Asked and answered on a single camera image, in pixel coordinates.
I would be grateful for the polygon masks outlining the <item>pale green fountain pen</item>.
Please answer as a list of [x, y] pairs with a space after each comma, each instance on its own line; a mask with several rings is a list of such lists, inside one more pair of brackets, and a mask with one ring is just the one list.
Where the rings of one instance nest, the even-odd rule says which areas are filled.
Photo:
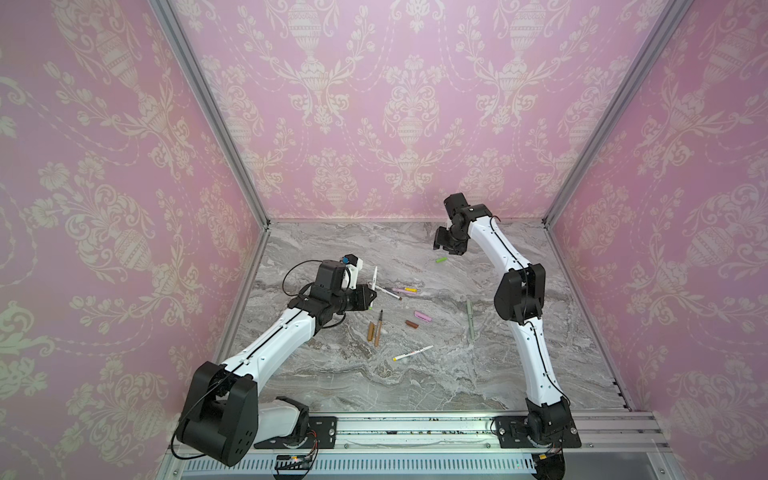
[[472, 301], [467, 300], [465, 306], [466, 306], [466, 314], [467, 314], [467, 321], [468, 321], [468, 340], [470, 343], [474, 343], [476, 338], [476, 333], [475, 333], [474, 309], [473, 309]]

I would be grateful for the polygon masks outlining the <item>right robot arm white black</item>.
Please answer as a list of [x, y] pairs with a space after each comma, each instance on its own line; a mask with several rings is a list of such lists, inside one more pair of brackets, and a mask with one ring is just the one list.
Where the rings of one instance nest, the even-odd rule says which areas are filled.
[[510, 325], [523, 367], [529, 438], [555, 450], [581, 447], [570, 398], [556, 379], [544, 338], [545, 268], [512, 245], [486, 205], [471, 205], [464, 194], [455, 193], [444, 199], [444, 206], [449, 223], [436, 230], [433, 248], [461, 256], [473, 241], [499, 278], [493, 305]]

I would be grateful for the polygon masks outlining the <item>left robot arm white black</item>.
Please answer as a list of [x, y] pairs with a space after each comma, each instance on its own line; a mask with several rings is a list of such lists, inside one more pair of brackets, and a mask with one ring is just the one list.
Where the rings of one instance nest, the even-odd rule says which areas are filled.
[[250, 448], [283, 440], [300, 447], [311, 436], [309, 407], [280, 396], [261, 403], [269, 379], [302, 345], [329, 326], [336, 315], [367, 311], [377, 298], [366, 284], [317, 293], [311, 284], [291, 298], [286, 310], [244, 350], [194, 372], [170, 448], [195, 449], [226, 466], [239, 463]]

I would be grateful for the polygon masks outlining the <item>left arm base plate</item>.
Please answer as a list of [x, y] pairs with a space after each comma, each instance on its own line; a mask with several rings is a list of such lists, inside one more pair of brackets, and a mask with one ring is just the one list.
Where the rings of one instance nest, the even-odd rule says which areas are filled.
[[334, 449], [338, 429], [337, 416], [310, 415], [300, 420], [294, 430], [284, 437], [274, 437], [253, 445], [254, 449]]

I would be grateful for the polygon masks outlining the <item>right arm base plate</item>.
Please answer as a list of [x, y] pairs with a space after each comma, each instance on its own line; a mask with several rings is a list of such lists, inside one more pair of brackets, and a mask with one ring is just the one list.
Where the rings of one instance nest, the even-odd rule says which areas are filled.
[[545, 432], [545, 425], [530, 415], [497, 416], [492, 421], [494, 433], [502, 449], [546, 448], [578, 449], [582, 441], [574, 422], [563, 428]]

